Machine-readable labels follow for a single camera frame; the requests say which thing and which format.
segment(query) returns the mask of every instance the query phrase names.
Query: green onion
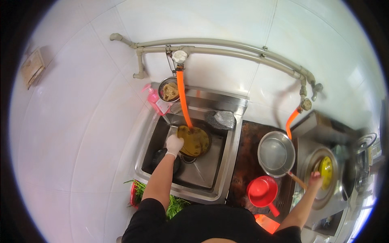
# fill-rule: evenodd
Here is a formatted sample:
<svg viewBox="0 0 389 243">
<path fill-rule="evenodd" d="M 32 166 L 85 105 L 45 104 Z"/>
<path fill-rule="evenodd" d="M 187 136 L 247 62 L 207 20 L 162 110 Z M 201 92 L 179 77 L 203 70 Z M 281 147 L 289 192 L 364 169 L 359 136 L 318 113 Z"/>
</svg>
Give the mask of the green onion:
<svg viewBox="0 0 389 243">
<path fill-rule="evenodd" d="M 140 181 L 137 180 L 129 180 L 124 183 L 128 182 L 133 182 L 137 187 L 136 187 L 136 192 L 135 192 L 135 201 L 137 203 L 140 203 L 142 200 L 143 192 L 146 188 L 146 185 Z M 188 206 L 190 202 L 187 200 L 184 200 L 182 198 L 170 195 L 169 197 L 169 206 L 166 211 L 166 219 L 170 220 L 172 219 L 178 212 L 180 212 L 184 207 Z"/>
</svg>

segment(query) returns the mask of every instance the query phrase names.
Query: drain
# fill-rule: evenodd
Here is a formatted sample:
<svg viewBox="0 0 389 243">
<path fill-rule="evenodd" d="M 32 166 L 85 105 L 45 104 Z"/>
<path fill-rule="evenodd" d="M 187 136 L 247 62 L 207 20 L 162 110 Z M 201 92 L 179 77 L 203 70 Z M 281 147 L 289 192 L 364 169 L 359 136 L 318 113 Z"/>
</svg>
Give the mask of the drain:
<svg viewBox="0 0 389 243">
<path fill-rule="evenodd" d="M 192 164 L 197 159 L 196 157 L 187 156 L 187 155 L 183 155 L 183 154 L 181 154 L 181 158 L 187 164 Z"/>
</svg>

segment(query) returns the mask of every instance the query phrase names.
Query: human hand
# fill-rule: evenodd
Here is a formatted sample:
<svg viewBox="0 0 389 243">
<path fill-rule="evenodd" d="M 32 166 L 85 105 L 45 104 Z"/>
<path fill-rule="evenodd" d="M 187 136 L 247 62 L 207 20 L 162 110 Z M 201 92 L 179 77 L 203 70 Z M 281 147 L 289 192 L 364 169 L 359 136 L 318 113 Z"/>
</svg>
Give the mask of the human hand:
<svg viewBox="0 0 389 243">
<path fill-rule="evenodd" d="M 178 152 L 184 145 L 184 139 L 178 138 L 176 134 L 172 134 L 166 140 L 166 148 L 168 151 L 166 154 L 172 154 L 174 157 L 177 157 Z"/>
<path fill-rule="evenodd" d="M 311 177 L 309 178 L 309 187 L 313 187 L 318 190 L 322 186 L 323 180 L 324 178 L 320 175 L 320 172 L 311 172 Z"/>
</svg>

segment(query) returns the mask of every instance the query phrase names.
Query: countertop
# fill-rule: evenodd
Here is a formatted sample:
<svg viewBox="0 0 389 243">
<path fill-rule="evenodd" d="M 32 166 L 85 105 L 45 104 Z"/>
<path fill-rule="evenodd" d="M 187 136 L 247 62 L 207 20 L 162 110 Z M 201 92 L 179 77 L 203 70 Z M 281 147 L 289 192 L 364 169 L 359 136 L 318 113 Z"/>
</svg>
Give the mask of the countertop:
<svg viewBox="0 0 389 243">
<path fill-rule="evenodd" d="M 259 165 L 257 150 L 261 138 L 271 131 L 285 132 L 272 126 L 243 121 L 237 160 L 226 199 L 226 205 L 245 207 L 253 214 L 266 214 L 268 217 L 280 223 L 288 215 L 292 203 L 294 181 L 289 176 L 274 178 L 279 186 L 276 199 L 273 202 L 280 211 L 278 217 L 273 216 L 269 207 L 258 208 L 252 205 L 246 195 L 246 188 L 250 181 L 259 176 L 266 175 L 265 171 Z M 295 163 L 292 172 L 296 173 L 296 169 L 297 166 Z"/>
</svg>

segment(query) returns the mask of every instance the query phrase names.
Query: black shirt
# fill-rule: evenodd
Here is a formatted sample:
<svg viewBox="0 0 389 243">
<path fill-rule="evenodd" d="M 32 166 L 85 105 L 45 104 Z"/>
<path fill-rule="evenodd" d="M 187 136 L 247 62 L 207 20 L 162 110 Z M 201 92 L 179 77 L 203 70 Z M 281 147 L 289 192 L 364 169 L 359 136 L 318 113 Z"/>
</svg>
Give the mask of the black shirt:
<svg viewBox="0 0 389 243">
<path fill-rule="evenodd" d="M 200 243 L 211 238 L 230 239 L 237 243 L 301 242 L 298 226 L 270 234 L 255 222 L 249 210 L 226 205 L 188 206 L 166 221 L 162 204 L 148 198 L 140 203 L 132 216 L 122 243 Z"/>
</svg>

